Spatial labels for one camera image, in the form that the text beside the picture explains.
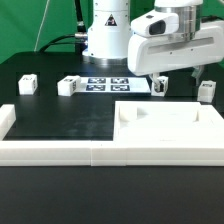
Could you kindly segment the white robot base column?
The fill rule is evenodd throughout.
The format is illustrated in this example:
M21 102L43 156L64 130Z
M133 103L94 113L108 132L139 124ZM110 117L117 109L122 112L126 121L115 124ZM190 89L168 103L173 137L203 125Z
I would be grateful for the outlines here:
M130 0L93 0L93 23L83 59L99 65L126 64L132 34Z

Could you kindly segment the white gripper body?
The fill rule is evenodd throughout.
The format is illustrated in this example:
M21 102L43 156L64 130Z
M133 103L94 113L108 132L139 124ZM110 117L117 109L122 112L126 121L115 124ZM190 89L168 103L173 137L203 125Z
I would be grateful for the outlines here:
M128 69L137 76L201 66L224 59L224 21L207 22L190 41L134 34L128 46Z

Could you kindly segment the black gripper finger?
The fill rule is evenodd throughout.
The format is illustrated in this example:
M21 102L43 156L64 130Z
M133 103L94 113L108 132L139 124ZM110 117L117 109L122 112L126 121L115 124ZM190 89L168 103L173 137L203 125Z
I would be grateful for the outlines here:
M154 87L155 88L159 88L160 87L160 81L159 81L159 73L152 73L149 75L151 81L154 83Z
M202 75L203 71L204 71L204 65L195 66L192 73L192 77L198 80Z

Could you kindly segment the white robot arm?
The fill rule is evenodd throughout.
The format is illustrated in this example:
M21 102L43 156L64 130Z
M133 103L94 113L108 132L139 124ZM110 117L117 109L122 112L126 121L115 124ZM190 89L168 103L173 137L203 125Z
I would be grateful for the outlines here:
M224 21L204 22L203 0L155 0L154 9L131 22L128 69L156 80L161 72L192 67L199 78L204 66L224 60Z

